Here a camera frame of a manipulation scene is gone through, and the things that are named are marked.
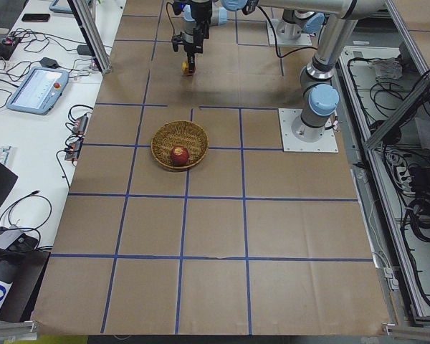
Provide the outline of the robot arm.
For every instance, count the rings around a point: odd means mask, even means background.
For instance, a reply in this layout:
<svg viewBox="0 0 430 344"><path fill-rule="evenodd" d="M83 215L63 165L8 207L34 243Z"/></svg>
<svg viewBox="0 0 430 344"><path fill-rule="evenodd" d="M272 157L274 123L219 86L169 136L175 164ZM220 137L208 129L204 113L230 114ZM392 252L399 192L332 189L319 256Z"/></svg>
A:
<svg viewBox="0 0 430 344"><path fill-rule="evenodd" d="M209 28L221 23L221 15L214 14L214 1L172 1L169 5L175 15L184 14L186 26L180 34L173 34L173 50L182 46L187 54L183 73L196 71L196 55L204 51L204 40L209 38ZM306 26L320 16L328 15L322 41L316 48L311 62L304 69L310 80L328 81L348 37L358 20L378 11L383 1L222 1L221 9L242 11L249 15L255 10L265 13L263 6L283 10L283 21Z"/></svg>
<svg viewBox="0 0 430 344"><path fill-rule="evenodd" d="M173 51L183 47L186 60L182 64L185 75L193 75L196 71L196 55L204 51L204 41L209 38L209 29L227 23L229 11L242 11L251 14L258 8L257 1L222 1L219 6L214 1L171 1L166 4L173 14L183 14L184 26L180 33L174 32L171 37ZM282 59L280 45L298 45L296 51L310 49L312 42L300 43L303 37L321 31L325 15L315 11L285 9L280 19L267 20L269 43L274 45L277 57Z"/></svg>

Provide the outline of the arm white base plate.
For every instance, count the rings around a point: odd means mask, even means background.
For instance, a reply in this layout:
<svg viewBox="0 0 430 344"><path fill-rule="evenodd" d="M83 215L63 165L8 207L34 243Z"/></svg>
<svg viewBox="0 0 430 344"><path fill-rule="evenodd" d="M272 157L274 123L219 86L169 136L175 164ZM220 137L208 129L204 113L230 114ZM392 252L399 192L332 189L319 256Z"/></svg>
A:
<svg viewBox="0 0 430 344"><path fill-rule="evenodd" d="M301 109L279 108L282 149L286 153L338 153L335 131L330 119L321 128L306 126Z"/></svg>
<svg viewBox="0 0 430 344"><path fill-rule="evenodd" d="M279 47L311 47L311 34L320 30L324 19L309 19L302 27L296 23L287 23L283 19L271 19L272 25L266 22L269 46L275 43Z"/></svg>

